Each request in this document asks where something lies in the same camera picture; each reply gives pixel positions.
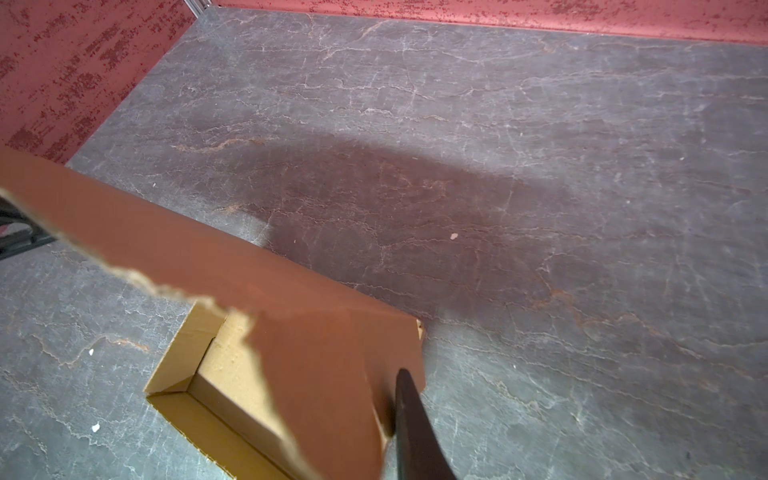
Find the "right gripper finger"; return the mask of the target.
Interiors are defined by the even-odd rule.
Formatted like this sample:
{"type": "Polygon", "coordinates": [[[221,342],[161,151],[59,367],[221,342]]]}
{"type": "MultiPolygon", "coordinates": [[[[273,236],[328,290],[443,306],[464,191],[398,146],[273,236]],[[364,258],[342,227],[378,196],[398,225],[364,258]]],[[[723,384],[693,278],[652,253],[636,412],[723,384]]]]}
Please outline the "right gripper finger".
{"type": "Polygon", "coordinates": [[[396,377],[395,435],[400,480],[456,480],[407,369],[396,377]]]}

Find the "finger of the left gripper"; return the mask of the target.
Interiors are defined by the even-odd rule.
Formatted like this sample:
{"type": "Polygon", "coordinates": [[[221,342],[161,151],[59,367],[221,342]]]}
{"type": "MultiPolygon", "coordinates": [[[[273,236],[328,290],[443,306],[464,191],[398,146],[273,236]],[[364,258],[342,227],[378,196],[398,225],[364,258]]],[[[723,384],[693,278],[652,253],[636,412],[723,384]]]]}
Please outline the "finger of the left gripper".
{"type": "Polygon", "coordinates": [[[56,238],[6,199],[1,199],[1,259],[55,242],[56,238]]]}

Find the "brown cardboard box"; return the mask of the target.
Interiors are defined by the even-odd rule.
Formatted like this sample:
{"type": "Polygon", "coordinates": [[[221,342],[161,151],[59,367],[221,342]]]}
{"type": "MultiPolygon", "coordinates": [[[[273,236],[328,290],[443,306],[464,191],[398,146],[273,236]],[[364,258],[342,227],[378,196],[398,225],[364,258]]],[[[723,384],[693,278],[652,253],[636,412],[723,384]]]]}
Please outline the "brown cardboard box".
{"type": "Polygon", "coordinates": [[[376,479],[419,320],[48,160],[1,151],[1,193],[55,236],[193,307],[148,401],[237,479],[376,479]]]}

